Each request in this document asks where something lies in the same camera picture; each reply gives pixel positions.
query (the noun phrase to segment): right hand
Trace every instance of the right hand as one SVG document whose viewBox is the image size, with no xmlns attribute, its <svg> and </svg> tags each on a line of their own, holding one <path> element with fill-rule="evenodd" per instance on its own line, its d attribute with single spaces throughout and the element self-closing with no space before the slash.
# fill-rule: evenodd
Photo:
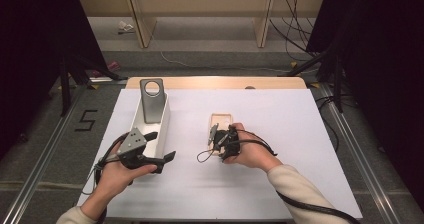
<svg viewBox="0 0 424 224">
<path fill-rule="evenodd" d="M 237 130 L 244 130 L 242 123 L 233 123 L 233 127 Z M 247 132 L 237 131 L 239 140 L 245 139 L 258 139 L 254 135 Z M 282 165 L 283 163 L 273 156 L 265 147 L 256 144 L 244 142 L 240 143 L 240 154 L 238 156 L 230 156 L 224 160 L 225 164 L 238 163 L 250 168 L 260 168 L 265 172 L 268 172 L 275 166 Z"/>
</svg>

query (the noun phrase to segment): white table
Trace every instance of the white table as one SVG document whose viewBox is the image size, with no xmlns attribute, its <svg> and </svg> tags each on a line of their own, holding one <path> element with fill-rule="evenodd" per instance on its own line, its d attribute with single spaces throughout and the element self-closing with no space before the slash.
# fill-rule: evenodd
<svg viewBox="0 0 424 224">
<path fill-rule="evenodd" d="M 311 180 L 337 209 L 362 218 L 309 90 L 166 89 L 166 93 L 171 117 L 165 153 L 175 150 L 175 159 L 165 165 L 162 174 L 135 180 L 110 203 L 108 217 L 146 221 L 291 219 L 262 171 L 225 165 L 218 157 L 197 162 L 197 154 L 207 147 L 210 115 L 231 113 L 235 122 L 265 139 L 283 163 L 295 166 Z M 121 91 L 93 161 L 131 128 L 139 95 L 137 89 Z M 78 205 L 86 198 L 81 195 Z"/>
</svg>

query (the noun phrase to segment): sleeve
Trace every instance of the sleeve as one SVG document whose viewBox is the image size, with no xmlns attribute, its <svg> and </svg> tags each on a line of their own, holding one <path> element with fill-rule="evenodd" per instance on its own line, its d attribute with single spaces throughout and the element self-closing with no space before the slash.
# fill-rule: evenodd
<svg viewBox="0 0 424 224">
<path fill-rule="evenodd" d="M 296 200 L 317 206 L 334 208 L 321 192 L 294 167 L 280 165 L 268 171 L 268 180 L 279 193 Z M 346 220 L 332 215 L 303 210 L 286 204 L 293 219 L 298 224 L 309 223 L 348 223 Z"/>
<path fill-rule="evenodd" d="M 87 217 L 79 206 L 76 206 L 63 213 L 56 224 L 95 224 L 96 222 Z"/>
</svg>

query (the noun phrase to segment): gray carpet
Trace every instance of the gray carpet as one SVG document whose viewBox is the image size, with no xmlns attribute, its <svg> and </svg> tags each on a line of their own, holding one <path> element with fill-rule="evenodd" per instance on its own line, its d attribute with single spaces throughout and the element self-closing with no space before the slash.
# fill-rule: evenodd
<svg viewBox="0 0 424 224">
<path fill-rule="evenodd" d="M 166 62 L 159 52 L 104 52 L 108 62 L 119 61 L 121 69 L 115 73 L 121 76 L 276 76 L 282 72 L 270 70 L 244 70 L 235 68 L 258 68 L 290 70 L 291 58 L 283 53 L 212 53 L 212 52 L 165 52 L 170 60 L 178 60 L 188 65 L 201 65 L 190 68 L 181 64 Z M 298 54 L 297 58 L 308 58 Z M 314 72 L 303 75 L 311 82 Z M 22 183 L 32 171 L 45 144 L 53 132 L 61 112 L 60 90 L 56 84 L 51 90 L 51 99 L 46 100 L 27 130 L 29 141 L 18 143 L 0 162 L 0 215 L 4 218 L 9 204 L 20 190 Z M 32 197 L 21 223 L 54 223 L 59 215 L 77 201 L 86 175 L 91 169 L 109 118 L 112 114 L 119 91 L 124 85 L 102 84 L 98 89 L 85 89 L 81 99 L 70 116 L 58 147 L 50 160 L 39 186 Z M 322 97 L 320 89 L 310 89 L 315 99 Z M 386 155 L 378 151 L 377 139 L 373 135 L 360 107 L 354 107 L 352 98 L 343 99 L 345 117 L 378 179 L 389 195 L 402 223 L 424 223 L 424 215 L 403 185 Z M 90 126 L 81 123 L 85 110 L 91 110 L 86 117 L 95 120 L 91 131 L 76 131 Z M 384 223 L 375 202 L 361 176 L 344 139 L 338 131 L 328 107 L 322 110 L 323 117 L 337 131 L 340 146 L 337 152 L 342 168 L 355 198 L 362 209 L 361 223 Z M 335 135 L 327 129 L 335 143 Z M 108 220 L 107 223 L 131 223 Z"/>
</svg>

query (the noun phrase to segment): hole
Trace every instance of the hole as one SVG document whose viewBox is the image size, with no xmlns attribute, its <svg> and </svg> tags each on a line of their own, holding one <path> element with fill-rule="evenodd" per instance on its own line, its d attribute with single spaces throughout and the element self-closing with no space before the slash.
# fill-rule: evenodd
<svg viewBox="0 0 424 224">
<path fill-rule="evenodd" d="M 150 81 L 146 83 L 146 85 L 144 85 L 144 90 L 149 96 L 152 96 L 152 97 L 157 96 L 159 95 L 159 91 L 160 91 L 159 84 L 157 82 Z"/>
</svg>

